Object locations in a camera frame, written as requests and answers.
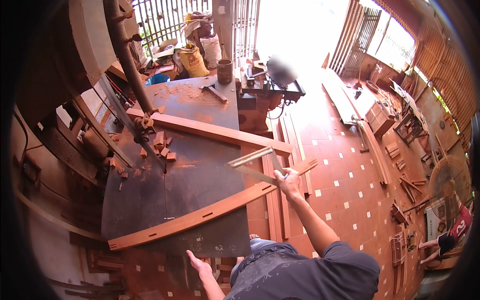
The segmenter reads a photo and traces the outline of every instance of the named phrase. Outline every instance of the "fan grille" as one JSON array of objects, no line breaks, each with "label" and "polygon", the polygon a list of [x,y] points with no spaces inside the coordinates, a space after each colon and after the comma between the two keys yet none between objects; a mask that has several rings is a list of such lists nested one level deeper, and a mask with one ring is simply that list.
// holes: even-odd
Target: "fan grille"
[{"label": "fan grille", "polygon": [[430,177],[430,205],[441,220],[452,220],[459,214],[459,203],[464,204],[470,192],[467,164],[448,155],[435,166]]}]

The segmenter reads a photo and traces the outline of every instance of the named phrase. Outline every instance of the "band saw table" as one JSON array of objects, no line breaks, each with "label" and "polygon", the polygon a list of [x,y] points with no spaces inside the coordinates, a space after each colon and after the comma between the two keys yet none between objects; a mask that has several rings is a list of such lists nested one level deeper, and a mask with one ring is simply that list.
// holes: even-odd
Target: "band saw table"
[{"label": "band saw table", "polygon": [[[228,99],[226,104],[212,93],[202,93],[201,87],[210,84]],[[235,82],[221,85],[211,76],[155,84],[145,90],[153,107],[166,107],[164,114],[239,129]],[[118,146],[133,167],[123,166],[128,178],[111,167],[102,214],[102,236],[108,240],[168,222],[244,189],[243,176],[225,166],[241,156],[240,146],[154,127],[173,138],[168,148],[177,153],[177,160],[167,163],[164,174],[154,157],[140,156],[141,146],[123,130]],[[154,137],[150,136],[150,145]],[[172,255],[184,255],[190,249],[200,257],[249,255],[246,207],[136,247]]]}]

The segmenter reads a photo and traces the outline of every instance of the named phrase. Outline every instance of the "plastic bag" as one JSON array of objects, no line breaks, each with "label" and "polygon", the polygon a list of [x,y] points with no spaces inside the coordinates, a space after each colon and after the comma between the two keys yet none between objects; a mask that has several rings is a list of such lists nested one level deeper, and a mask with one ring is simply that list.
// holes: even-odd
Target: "plastic bag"
[{"label": "plastic bag", "polygon": [[208,69],[215,69],[216,62],[222,59],[222,50],[218,41],[218,35],[210,38],[200,38],[200,43],[204,47],[205,59]]},{"label": "plastic bag", "polygon": [[204,64],[204,58],[200,54],[198,47],[192,43],[187,44],[185,48],[179,49],[180,60],[190,77],[204,77],[210,74]]}]

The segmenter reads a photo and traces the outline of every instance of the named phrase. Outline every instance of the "man's arm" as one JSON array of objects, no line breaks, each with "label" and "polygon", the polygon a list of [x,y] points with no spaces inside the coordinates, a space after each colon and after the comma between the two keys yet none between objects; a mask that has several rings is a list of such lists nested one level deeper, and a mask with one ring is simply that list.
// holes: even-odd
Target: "man's arm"
[{"label": "man's arm", "polygon": [[215,277],[213,277],[212,267],[207,262],[196,258],[190,250],[187,250],[187,254],[190,257],[192,267],[197,270],[200,276],[208,300],[222,300],[225,298],[225,294],[215,280]]},{"label": "man's arm", "polygon": [[280,183],[280,189],[287,196],[288,202],[297,212],[308,238],[319,255],[334,241],[339,240],[338,235],[313,211],[300,193],[299,173],[290,168],[283,169],[288,177],[285,179],[279,171],[275,171],[275,177]]}]

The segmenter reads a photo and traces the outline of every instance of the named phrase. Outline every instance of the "red jersey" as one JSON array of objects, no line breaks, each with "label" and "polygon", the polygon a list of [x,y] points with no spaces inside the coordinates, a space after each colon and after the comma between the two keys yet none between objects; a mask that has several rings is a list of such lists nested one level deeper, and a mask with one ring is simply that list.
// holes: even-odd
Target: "red jersey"
[{"label": "red jersey", "polygon": [[458,220],[450,230],[450,235],[454,238],[455,244],[458,242],[458,239],[467,233],[468,228],[472,222],[472,216],[468,209],[462,204],[460,207],[460,214],[458,215]]}]

